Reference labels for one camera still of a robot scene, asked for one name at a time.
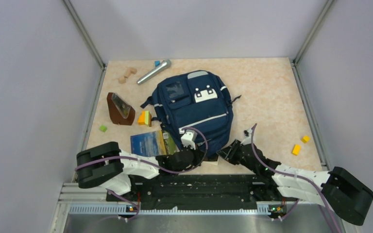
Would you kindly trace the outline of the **Three Days To See book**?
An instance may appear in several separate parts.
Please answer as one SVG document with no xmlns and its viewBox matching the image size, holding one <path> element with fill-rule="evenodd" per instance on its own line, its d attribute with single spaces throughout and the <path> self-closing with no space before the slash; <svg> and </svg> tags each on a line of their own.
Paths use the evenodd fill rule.
<svg viewBox="0 0 373 233">
<path fill-rule="evenodd" d="M 204 162 L 217 166 L 219 163 L 219 157 L 218 156 L 208 157 L 204 159 Z"/>
</svg>

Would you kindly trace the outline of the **blue green landscape book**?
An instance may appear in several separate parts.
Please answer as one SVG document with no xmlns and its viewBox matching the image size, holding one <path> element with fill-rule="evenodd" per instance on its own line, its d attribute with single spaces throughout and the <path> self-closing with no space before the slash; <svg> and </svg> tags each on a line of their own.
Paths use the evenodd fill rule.
<svg viewBox="0 0 373 233">
<path fill-rule="evenodd" d="M 178 151 L 173 138 L 164 130 L 133 135 L 130 140 L 131 153 L 144 157 L 172 155 Z"/>
</svg>

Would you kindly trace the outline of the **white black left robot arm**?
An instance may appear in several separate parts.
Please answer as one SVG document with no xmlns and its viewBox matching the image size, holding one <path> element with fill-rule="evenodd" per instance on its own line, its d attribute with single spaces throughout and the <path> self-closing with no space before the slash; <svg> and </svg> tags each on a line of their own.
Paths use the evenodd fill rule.
<svg viewBox="0 0 373 233">
<path fill-rule="evenodd" d="M 102 187 L 124 200 L 136 196 L 132 176 L 151 180 L 160 175 L 178 175 L 199 166 L 206 152 L 183 148 L 172 155 L 145 157 L 128 153 L 117 142 L 108 142 L 76 155 L 78 187 L 89 189 Z"/>
</svg>

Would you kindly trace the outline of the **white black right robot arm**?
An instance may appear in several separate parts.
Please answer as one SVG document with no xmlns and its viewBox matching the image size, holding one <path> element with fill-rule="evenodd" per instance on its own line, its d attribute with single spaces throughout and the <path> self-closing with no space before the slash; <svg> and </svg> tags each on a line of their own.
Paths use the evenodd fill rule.
<svg viewBox="0 0 373 233">
<path fill-rule="evenodd" d="M 233 165 L 243 165 L 270 181 L 265 193 L 271 200 L 295 198 L 329 207 L 338 217 L 362 226 L 373 202 L 373 191 L 342 167 L 310 171 L 266 158 L 255 145 L 234 141 L 217 155 Z"/>
</svg>

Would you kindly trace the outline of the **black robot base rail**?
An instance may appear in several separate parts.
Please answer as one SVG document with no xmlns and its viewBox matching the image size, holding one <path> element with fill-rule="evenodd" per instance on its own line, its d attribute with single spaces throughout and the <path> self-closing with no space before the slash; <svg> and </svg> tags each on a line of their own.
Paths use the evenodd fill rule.
<svg viewBox="0 0 373 233">
<path fill-rule="evenodd" d="M 129 201 L 128 212 L 136 210 L 181 212 L 267 213 L 278 219 L 289 214 L 294 198 L 282 197 L 271 178 L 258 175 L 169 175 L 151 180 L 130 176 L 130 189 L 119 194 L 108 189 L 107 201 Z"/>
</svg>

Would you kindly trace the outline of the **navy blue student backpack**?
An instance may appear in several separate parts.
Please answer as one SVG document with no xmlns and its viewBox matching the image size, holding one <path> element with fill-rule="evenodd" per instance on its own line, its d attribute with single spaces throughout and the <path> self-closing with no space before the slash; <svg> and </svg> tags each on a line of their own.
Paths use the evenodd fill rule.
<svg viewBox="0 0 373 233">
<path fill-rule="evenodd" d="M 199 130 L 195 143 L 212 157 L 229 141 L 234 101 L 219 76 L 196 70 L 164 79 L 140 107 L 154 107 L 154 120 L 178 148 L 183 147 L 184 128 Z"/>
</svg>

